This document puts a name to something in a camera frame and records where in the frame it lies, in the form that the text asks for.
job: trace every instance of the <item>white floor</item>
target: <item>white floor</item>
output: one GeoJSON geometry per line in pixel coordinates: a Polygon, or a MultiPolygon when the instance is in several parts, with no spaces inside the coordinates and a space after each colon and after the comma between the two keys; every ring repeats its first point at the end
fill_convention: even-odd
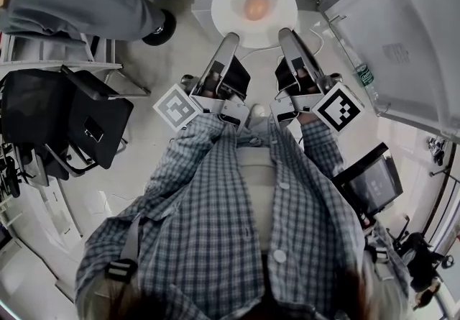
{"type": "MultiPolygon", "coordinates": [[[[193,0],[170,0],[166,3],[178,20],[172,39],[163,46],[150,47],[139,42],[120,42],[117,47],[119,61],[131,76],[151,89],[148,99],[133,100],[134,111],[129,120],[126,138],[129,141],[125,152],[115,157],[109,170],[96,168],[80,178],[62,182],[63,191],[83,240],[70,254],[65,254],[46,243],[45,235],[33,227],[23,237],[48,261],[52,269],[72,285],[78,261],[83,254],[83,242],[108,216],[117,214],[133,199],[142,194],[144,185],[155,169],[162,153],[174,132],[155,113],[152,106],[186,73],[201,76],[217,46],[190,11],[193,0]]],[[[303,35],[307,45],[316,50],[319,40],[311,33],[303,35]]],[[[248,91],[248,104],[261,103],[269,109],[276,94],[274,71],[281,50],[268,50],[250,55],[243,61],[252,81],[248,91]]],[[[318,61],[326,74],[340,72],[345,82],[364,103],[369,103],[365,92],[352,78],[349,68],[337,55],[330,42],[318,54],[318,61]]],[[[123,82],[113,79],[114,88],[128,88],[123,82]]],[[[389,211],[382,215],[385,221],[401,222],[402,215],[421,216],[414,229],[423,225],[423,217],[431,209],[439,180],[428,177],[429,170],[438,170],[424,147],[425,132],[404,125],[378,119],[371,111],[366,113],[358,125],[341,136],[339,144],[350,165],[385,141],[395,156],[405,193],[399,197],[389,211]]]]}

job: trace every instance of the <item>brown egg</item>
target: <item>brown egg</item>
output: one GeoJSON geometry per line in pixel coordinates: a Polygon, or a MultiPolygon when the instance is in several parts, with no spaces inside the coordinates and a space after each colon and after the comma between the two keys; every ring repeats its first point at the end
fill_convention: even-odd
{"type": "Polygon", "coordinates": [[[257,21],[265,17],[269,7],[269,0],[246,0],[244,2],[244,14],[246,14],[247,19],[257,21]]]}

